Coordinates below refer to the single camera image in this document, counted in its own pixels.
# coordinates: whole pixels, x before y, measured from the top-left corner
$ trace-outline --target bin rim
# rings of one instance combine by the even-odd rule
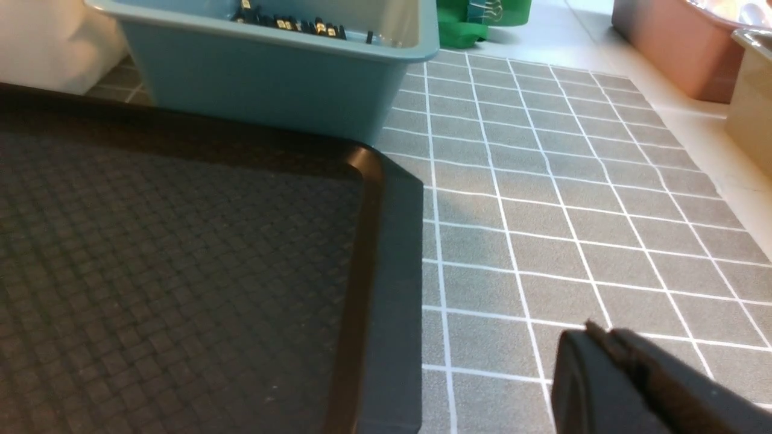
[[[84,0],[85,4],[104,15],[119,20],[162,24],[178,29],[194,29],[217,36],[247,39],[271,45],[311,49],[323,53],[397,63],[420,63],[439,51],[439,30],[435,0],[418,0],[418,44],[393,48],[353,44],[342,39],[320,38],[300,32],[281,32],[261,25],[242,25],[222,19],[193,16],[143,6],[125,5],[114,0]]]

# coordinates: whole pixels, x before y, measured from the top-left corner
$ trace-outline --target gray cutting mat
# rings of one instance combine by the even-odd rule
[[[91,93],[149,103],[130,64]],[[629,80],[442,51],[376,147],[426,185],[423,433],[551,431],[588,318],[772,408],[772,264]]]

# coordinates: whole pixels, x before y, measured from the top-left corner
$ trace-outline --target beige bin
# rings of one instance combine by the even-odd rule
[[[772,32],[740,29],[732,37],[745,48],[745,56],[726,132],[772,178]]]

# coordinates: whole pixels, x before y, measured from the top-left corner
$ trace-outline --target blue plastic bin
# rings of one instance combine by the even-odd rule
[[[409,63],[438,51],[435,0],[252,0],[373,31],[377,45],[230,22],[240,0],[86,0],[118,20],[160,107],[373,144]]]

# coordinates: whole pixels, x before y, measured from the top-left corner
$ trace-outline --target plastic container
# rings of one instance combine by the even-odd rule
[[[743,49],[732,32],[772,17],[765,0],[615,0],[611,24],[686,95],[729,103]]]
[[[84,94],[126,56],[114,19],[82,0],[0,0],[0,82]]]
[[[745,49],[726,132],[772,178],[772,32],[741,29],[732,37]]]
[[[239,0],[86,0],[115,17],[160,107],[373,144],[409,63],[439,49],[434,0],[262,0],[380,45],[230,22]]]

